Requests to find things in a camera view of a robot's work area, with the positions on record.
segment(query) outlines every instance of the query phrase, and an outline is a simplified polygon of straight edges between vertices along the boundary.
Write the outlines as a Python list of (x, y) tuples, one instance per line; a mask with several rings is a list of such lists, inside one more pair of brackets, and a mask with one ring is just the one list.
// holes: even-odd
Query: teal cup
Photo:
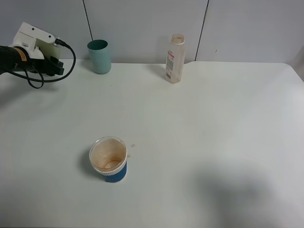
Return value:
[(111, 69), (111, 57), (108, 42), (102, 39), (93, 40), (87, 44), (95, 72), (106, 74)]

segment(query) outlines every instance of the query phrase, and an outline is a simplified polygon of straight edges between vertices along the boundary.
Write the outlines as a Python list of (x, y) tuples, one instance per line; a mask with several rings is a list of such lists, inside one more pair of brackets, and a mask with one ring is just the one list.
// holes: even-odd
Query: paper cup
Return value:
[(98, 139), (91, 147), (89, 158), (106, 182), (118, 182), (127, 172), (127, 148), (119, 138)]

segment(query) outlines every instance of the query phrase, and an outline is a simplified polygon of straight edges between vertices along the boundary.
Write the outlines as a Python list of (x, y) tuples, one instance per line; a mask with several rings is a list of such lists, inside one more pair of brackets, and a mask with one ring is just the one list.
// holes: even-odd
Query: wall seam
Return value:
[(201, 39), (201, 34), (203, 33), (203, 29), (204, 29), (204, 25), (205, 25), (205, 20), (206, 20), (206, 15), (207, 15), (207, 11), (208, 11), (208, 6), (209, 6), (209, 0), (207, 1), (207, 6), (206, 6), (206, 9), (205, 9), (204, 20), (203, 20), (203, 24), (202, 24), (202, 26), (201, 26), (201, 31), (200, 31), (200, 36), (199, 36), (198, 49), (196, 50), (196, 54), (195, 54), (195, 59), (194, 59), (194, 61), (196, 61), (196, 58), (197, 58), (197, 56), (198, 56), (199, 47), (200, 47), (200, 39)]
[(87, 12), (86, 12), (86, 4), (85, 4), (85, 0), (82, 0), (82, 3), (84, 4), (84, 8), (85, 8), (85, 15), (86, 15), (86, 21), (87, 21), (87, 24), (88, 24), (88, 26), (89, 26), (89, 30), (90, 30), (91, 39), (92, 39), (92, 41), (93, 41), (93, 36), (92, 36), (91, 26), (90, 26), (90, 22), (89, 22), (89, 17), (87, 16)]

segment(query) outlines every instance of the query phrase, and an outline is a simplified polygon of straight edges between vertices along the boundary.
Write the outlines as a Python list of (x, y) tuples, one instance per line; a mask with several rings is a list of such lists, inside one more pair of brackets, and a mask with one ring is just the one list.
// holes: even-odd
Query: white wall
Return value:
[[(0, 45), (12, 44), (20, 25), (26, 22), (59, 36), (77, 58), (86, 56), (91, 36), (82, 0), (0, 0), (0, 8)], [(62, 58), (71, 57), (63, 48)]]
[(210, 0), (197, 60), (289, 63), (304, 45), (304, 0)]
[(109, 41), (114, 62), (165, 63), (181, 33), (194, 61), (207, 0), (85, 0), (93, 39)]

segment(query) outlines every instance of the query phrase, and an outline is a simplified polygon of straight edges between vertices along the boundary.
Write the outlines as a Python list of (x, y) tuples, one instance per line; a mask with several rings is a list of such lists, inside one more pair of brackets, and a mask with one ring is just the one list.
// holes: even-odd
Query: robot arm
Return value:
[[(45, 80), (42, 74), (49, 76), (63, 75), (63, 63), (59, 61), (60, 48), (64, 46), (71, 50), (73, 54), (73, 65), (70, 71), (61, 78)], [(13, 44), (9, 47), (0, 46), (0, 74), (4, 72), (24, 78), (32, 85), (31, 81), (41, 82), (43, 86), (46, 82), (56, 82), (66, 78), (74, 69), (76, 56), (73, 49), (55, 38), (52, 34), (42, 31), (27, 23), (22, 23), (16, 34)], [(26, 76), (15, 72), (24, 71)], [(30, 78), (27, 72), (38, 73), (41, 79)]]

